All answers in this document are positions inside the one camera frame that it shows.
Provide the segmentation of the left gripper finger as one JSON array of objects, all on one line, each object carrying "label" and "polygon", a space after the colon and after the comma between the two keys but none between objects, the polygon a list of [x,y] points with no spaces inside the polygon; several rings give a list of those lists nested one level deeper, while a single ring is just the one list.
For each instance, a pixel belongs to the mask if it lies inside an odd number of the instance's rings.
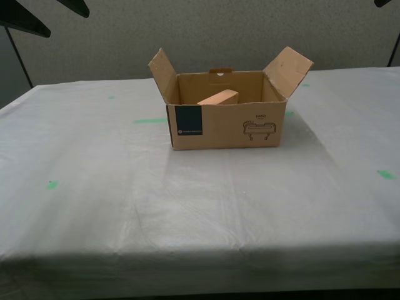
[{"label": "left gripper finger", "polygon": [[18,31],[50,37],[51,31],[36,16],[15,0],[1,0],[1,25]]},{"label": "left gripper finger", "polygon": [[84,0],[57,0],[63,6],[66,6],[68,9],[73,11],[74,13],[88,18],[90,15],[90,10]]}]

